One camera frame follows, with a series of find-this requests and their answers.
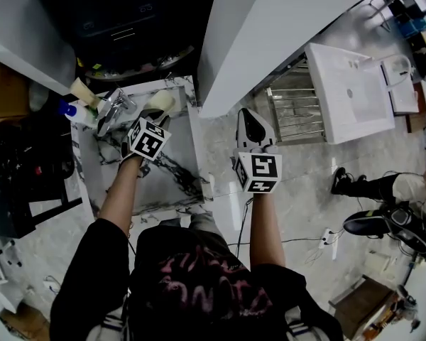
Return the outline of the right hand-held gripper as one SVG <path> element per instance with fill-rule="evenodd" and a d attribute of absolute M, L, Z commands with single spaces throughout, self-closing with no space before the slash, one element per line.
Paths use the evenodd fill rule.
<path fill-rule="evenodd" d="M 245 193 L 272 193 L 281 181 L 282 156 L 273 127 L 251 109 L 238 113 L 232 168 Z"/>

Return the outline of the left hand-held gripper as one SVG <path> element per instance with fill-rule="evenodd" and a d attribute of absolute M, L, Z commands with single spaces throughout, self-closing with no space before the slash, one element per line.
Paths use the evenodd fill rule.
<path fill-rule="evenodd" d="M 154 161 L 171 137 L 169 125 L 162 109 L 144 109 L 121 143 L 121 161 L 135 156 Z"/>

